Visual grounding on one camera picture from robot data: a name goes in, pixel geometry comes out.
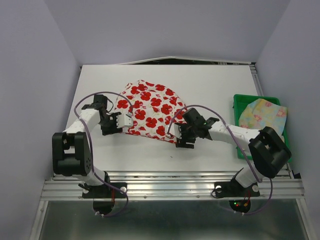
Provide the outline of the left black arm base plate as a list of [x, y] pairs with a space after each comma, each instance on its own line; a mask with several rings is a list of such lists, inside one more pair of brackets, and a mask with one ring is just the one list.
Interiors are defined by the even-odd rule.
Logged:
[[83, 199], [125, 199], [125, 195], [119, 191], [103, 185], [89, 186], [86, 183], [78, 184], [82, 188], [82, 198]]

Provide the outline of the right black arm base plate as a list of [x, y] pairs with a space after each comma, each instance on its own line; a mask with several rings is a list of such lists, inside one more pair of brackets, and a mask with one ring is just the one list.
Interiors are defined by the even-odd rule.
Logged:
[[217, 181], [214, 183], [214, 189], [211, 196], [216, 199], [222, 198], [241, 198], [241, 197], [259, 197], [260, 191], [257, 183], [248, 187], [243, 187], [237, 181]]

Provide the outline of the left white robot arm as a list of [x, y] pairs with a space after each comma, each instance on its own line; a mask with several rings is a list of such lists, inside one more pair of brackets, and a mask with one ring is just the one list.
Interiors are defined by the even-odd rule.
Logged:
[[52, 136], [52, 165], [56, 175], [74, 177], [83, 182], [81, 186], [106, 197], [111, 193], [107, 172], [94, 166], [91, 131], [100, 126], [103, 136], [121, 133], [124, 127], [132, 126], [130, 116], [107, 110], [110, 100], [103, 94], [95, 94], [91, 104], [85, 104], [76, 120], [64, 131]]

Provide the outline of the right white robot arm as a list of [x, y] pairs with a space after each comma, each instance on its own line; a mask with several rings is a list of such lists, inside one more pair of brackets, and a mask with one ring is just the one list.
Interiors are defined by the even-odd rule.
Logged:
[[251, 155], [252, 161], [230, 181], [231, 192], [235, 195], [242, 195], [263, 178], [273, 179], [292, 157], [290, 149], [271, 127], [243, 128], [226, 123], [219, 114], [205, 119], [195, 105], [186, 106], [178, 113], [184, 122], [171, 120], [166, 128], [167, 135], [176, 138], [176, 147], [192, 149], [196, 139], [201, 138], [235, 145], [243, 155]]

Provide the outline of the red poppy print skirt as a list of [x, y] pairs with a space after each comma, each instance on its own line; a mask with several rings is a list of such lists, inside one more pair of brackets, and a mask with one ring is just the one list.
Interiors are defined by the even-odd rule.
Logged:
[[170, 88], [159, 83], [138, 80], [128, 83], [116, 98], [115, 111], [132, 113], [133, 126], [123, 128], [127, 135], [141, 136], [175, 144], [177, 139], [167, 136], [167, 126], [185, 102]]

